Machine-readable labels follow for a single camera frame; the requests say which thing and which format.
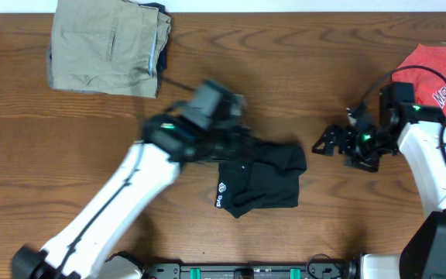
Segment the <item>black athletic pants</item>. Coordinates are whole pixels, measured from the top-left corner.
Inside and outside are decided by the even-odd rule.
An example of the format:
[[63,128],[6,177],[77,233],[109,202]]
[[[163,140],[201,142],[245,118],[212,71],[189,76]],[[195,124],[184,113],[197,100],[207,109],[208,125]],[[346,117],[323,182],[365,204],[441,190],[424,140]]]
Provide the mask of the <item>black athletic pants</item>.
[[214,206],[236,219],[255,208],[294,208],[299,203],[299,178],[306,170],[301,145],[262,143],[252,159],[218,165]]

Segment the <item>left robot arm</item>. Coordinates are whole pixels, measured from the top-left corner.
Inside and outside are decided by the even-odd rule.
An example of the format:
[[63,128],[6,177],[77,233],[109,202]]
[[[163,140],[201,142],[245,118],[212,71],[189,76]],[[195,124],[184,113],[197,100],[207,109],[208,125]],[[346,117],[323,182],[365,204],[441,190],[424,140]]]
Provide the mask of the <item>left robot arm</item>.
[[259,140],[236,118],[201,127],[183,115],[155,115],[142,139],[81,213],[40,250],[22,246],[13,278],[98,278],[107,257],[146,206],[191,162],[251,158]]

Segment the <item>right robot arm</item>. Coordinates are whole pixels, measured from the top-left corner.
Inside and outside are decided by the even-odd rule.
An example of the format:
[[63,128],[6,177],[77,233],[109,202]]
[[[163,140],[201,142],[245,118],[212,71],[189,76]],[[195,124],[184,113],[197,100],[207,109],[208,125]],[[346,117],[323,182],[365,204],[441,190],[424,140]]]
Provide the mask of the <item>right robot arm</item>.
[[425,220],[403,251],[365,254],[351,278],[446,278],[446,128],[441,109],[409,102],[381,108],[380,124],[331,125],[313,153],[346,156],[347,165],[376,172],[379,159],[401,153],[410,166]]

